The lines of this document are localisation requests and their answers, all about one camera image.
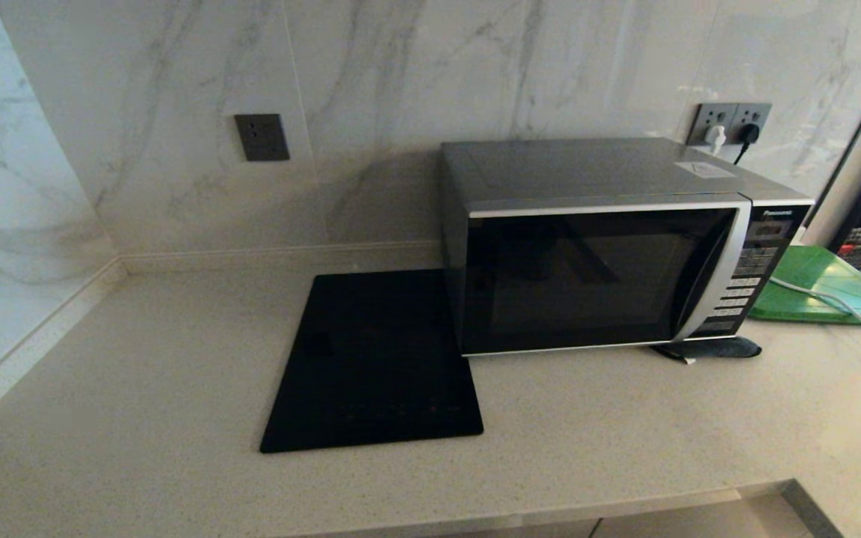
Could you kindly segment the dark blue cloth pad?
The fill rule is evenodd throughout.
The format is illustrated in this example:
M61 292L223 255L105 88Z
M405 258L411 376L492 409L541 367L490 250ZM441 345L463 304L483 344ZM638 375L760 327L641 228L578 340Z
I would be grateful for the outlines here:
M693 364L697 359L748 359L759 356L762 353L762 348L759 345L741 336L721 339L671 341L666 344L650 345L650 350L665 358L686 365Z

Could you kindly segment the single dark grey wall socket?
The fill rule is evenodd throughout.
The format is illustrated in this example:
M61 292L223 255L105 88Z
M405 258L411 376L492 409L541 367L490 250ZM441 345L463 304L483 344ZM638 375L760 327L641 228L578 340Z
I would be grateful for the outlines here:
M280 114L235 114L235 126L247 162L291 159Z

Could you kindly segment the grey socket with black plug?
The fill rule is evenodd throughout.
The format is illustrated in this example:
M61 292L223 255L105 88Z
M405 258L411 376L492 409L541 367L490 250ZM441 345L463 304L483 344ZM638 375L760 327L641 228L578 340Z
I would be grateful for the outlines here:
M768 121L768 115L772 109L771 103L738 103L737 109L732 113L732 122L729 130L729 142L743 144L745 142L744 132L749 126L756 127L755 143L762 135L763 126Z

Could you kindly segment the grey socket with white plug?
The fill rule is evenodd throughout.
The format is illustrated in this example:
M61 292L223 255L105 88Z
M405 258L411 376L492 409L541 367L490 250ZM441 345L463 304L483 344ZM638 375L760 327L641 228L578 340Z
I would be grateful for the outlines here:
M687 146L706 146L704 141L706 130L714 125L724 125L726 133L730 136L732 113L737 109L738 103L711 102L698 105L696 116L691 123Z

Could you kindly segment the silver microwave oven body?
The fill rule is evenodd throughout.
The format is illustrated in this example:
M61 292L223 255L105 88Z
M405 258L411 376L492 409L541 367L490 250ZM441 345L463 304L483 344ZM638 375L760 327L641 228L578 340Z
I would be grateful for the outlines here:
M737 175L703 179L676 162L708 162ZM581 210L596 205L682 202L737 194L752 203L744 245L727 289L697 332L683 341L737 334L813 206L813 198L665 137L444 143L436 169L442 259L462 353L469 218L512 211Z

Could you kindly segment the beige narrow cabinet front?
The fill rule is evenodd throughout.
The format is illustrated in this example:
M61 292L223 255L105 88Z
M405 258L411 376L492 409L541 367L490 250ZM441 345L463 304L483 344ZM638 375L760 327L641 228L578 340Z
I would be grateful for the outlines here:
M590 538L813 538L779 496L602 519Z

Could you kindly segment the black power plug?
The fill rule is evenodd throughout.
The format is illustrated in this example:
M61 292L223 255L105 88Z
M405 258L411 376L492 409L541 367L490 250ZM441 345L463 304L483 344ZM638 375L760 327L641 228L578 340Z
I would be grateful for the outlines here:
M746 153L748 153L751 146L758 142L760 135L761 126L756 123L748 123L748 125L741 127L741 130L738 132L738 142L741 143L741 148L739 149L737 157L732 161L735 166L738 166L738 164L741 163L742 158Z

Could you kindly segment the black glass induction cooktop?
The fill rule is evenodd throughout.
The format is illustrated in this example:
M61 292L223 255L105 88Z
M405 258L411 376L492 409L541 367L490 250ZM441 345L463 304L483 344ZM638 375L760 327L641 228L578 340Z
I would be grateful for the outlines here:
M483 431L442 270L315 276L261 453Z

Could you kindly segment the black glass microwave door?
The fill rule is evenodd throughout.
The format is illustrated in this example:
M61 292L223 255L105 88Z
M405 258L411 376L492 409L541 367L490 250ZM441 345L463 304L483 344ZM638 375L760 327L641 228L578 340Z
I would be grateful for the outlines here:
M462 350L682 341L727 289L752 208L729 194L470 217Z

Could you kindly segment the green plastic cutting board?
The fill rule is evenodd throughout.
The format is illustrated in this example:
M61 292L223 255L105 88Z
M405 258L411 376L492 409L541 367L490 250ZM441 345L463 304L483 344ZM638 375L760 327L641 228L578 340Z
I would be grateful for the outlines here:
M790 246L749 317L763 321L858 324L839 300L861 314L861 273L819 246Z

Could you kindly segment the beige wide cabinet front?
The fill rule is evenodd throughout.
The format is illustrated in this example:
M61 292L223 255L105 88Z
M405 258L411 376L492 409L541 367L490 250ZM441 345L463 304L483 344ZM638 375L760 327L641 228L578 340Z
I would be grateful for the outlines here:
M427 538L591 538L600 522L600 519L584 519L574 522L465 531L460 534L442 534Z

